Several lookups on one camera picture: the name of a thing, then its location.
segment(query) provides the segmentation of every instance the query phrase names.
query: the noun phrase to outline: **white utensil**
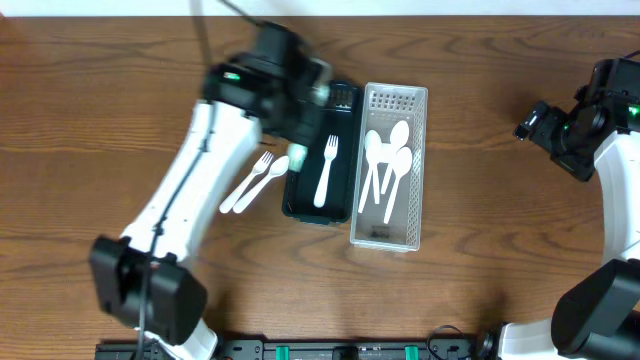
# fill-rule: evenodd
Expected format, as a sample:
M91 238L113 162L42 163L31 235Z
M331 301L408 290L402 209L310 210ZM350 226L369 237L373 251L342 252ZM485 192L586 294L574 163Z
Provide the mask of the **white utensil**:
M398 121L396 125L391 129L391 136L389 137L391 143L389 144L389 152L396 154L401 147L407 144L409 140L409 124L406 121ZM384 173L384 179L382 180L382 193L387 192L387 186L389 186L389 180L391 180L391 163L387 165L387 171Z
M313 197L313 206L317 208L323 207L324 201L327 198L329 170L331 170L331 162L336 158L336 155L338 155L338 137L336 135L330 135L327 140L327 146L324 148L324 168L322 168L322 175L320 175L316 195Z
M233 192L229 194L229 196L227 196L227 198L222 202L222 204L220 204L221 213L226 214L229 212L229 210L231 210L231 208L233 207L233 205L236 204L236 201L238 201L242 193L244 193L244 191L247 189L247 186L251 184L251 181L253 181L253 178L255 178L257 175L260 175L267 170L267 168L269 167L269 164L271 163L271 160L273 160L273 154L268 151L265 152L260 158L260 160L258 160L258 162L256 162L255 165L253 165L253 169L251 169L251 172L249 173L249 175L247 175L247 177L244 180L242 180L240 185L238 185L238 187L235 190L233 190Z
M369 163L369 171L364 180L362 194L360 195L360 203L358 204L358 212L362 213L364 204L369 194L369 186L373 177L373 200L376 204L380 203L380 179L378 178L378 162L380 161L380 152L382 151L382 141L380 135L375 130L369 130L364 138L364 149L366 150L367 162Z
M281 156L276 160L269 168L269 173L262 179L260 182L253 187L253 189L249 190L238 202L233 205L233 212L236 214L241 213L247 206L251 203L251 201L258 195L260 190L264 188L267 183L278 176L282 176L287 172L289 168L289 157Z
M393 160L389 164L390 166L393 166L393 172L396 174L396 181L393 183L393 189L391 190L387 210L384 212L385 224L388 224L389 218L391 218L391 211L393 210L393 204L396 202L400 179L409 172L412 162L413 157L411 156L411 150L408 147L403 147L396 153L396 156L393 157Z

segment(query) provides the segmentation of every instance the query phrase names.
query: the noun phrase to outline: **wood grain surface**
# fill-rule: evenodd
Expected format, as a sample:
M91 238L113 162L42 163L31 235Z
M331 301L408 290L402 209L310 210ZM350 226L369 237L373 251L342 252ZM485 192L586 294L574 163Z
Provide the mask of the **wood grain surface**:
M421 249L357 249L348 224L286 218L277 181L211 225L195 269L210 326L271 339L475 332L551 316L597 269L597 177L577 182L511 133L538 99L568 110L596 61L640 48L637 18L278 20L337 77L429 89ZM135 333L98 310L89 248L159 185L201 55L189 18L0 21L0 358L90 359ZM207 22L216 61L252 40L238 18Z

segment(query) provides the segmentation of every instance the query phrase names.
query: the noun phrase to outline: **fork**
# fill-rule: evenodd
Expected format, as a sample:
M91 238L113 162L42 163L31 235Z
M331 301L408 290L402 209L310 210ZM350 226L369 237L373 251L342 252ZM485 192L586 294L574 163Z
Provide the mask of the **fork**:
M235 205L235 203L240 198L240 195L242 195L242 193L247 189L247 186L251 184L251 181L253 180L253 178L255 178L257 175L260 175L267 170L267 168L269 167L269 163L271 163L271 160L273 160L273 154L268 151L265 152L260 158L260 160L258 160L256 164L253 165L253 169L251 169L251 172L249 173L249 175L247 175L247 177L244 180L242 180L240 185L238 185L238 187L235 190L233 190L233 192L229 194L229 196L227 196L227 198L222 202L222 204L220 204L221 213L226 214L229 212L229 210L231 210L233 205Z
M324 168L322 169L322 175L320 175L316 195L313 198L313 206L317 208L323 207L324 201L327 198L329 170L331 169L331 162L336 158L336 155L338 155L338 137L336 135L330 135L329 140L327 140L327 146L324 148Z

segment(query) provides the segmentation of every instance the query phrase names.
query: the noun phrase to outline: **gray basket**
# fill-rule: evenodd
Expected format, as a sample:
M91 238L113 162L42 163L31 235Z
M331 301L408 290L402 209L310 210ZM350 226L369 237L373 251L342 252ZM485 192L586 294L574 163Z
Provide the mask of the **gray basket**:
M356 246L399 252L420 248L427 95L427 89L422 87L368 83L365 88L351 221L351 243ZM364 138L367 131L375 130L382 142L387 143L391 129L401 120L409 124L409 140L405 146L411 149L413 164L409 173L401 178L391 219L385 224L384 212L395 175L391 176L386 194L380 194L380 203L374 204L370 189L364 210L358 213L360 192L368 171ZM380 184L387 166L378 164Z

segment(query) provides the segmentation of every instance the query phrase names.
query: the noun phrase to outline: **white plastic spoon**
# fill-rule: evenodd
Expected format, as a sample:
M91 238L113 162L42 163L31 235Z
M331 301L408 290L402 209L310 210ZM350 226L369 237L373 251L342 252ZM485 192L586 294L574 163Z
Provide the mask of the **white plastic spoon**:
M391 190L391 196L389 197L387 210L384 212L385 224L388 224L389 218L391 218L391 211L393 210L393 204L395 204L396 202L396 195L398 194L398 185L400 184L400 179L409 172L412 162L413 158L411 156L411 150L408 147L403 147L396 153L396 156L393 157L393 160L389 164L393 166L393 172L396 174L396 181L393 183L393 189Z
M393 129L391 129L389 140L391 141L388 148L389 152L391 154L397 153L401 147L407 144L407 140L409 140L409 124L407 124L407 122L404 120L396 123ZM382 180L381 191L383 194L387 192L389 180L391 180L391 163L387 165L387 171L384 173L384 179Z
M362 213L364 210L364 204L367 201L367 195L369 194L369 186L371 185L371 178L373 180L373 200L376 204L380 203L380 179L378 179L378 162L380 161L380 151L382 150L382 141L380 135L375 130L369 130L367 136L364 138L364 149L367 152L367 162L369 163L369 171L367 177L364 180L364 186L362 187L362 194L360 194L360 203L358 204L358 212Z
M262 179L253 189L249 190L238 202L233 206L233 212L236 214L241 213L244 209L249 206L251 201L258 195L260 190L262 190L267 183L278 176L282 176L287 172L289 168L289 157L282 156L278 160L276 160L271 167L269 168L269 173Z

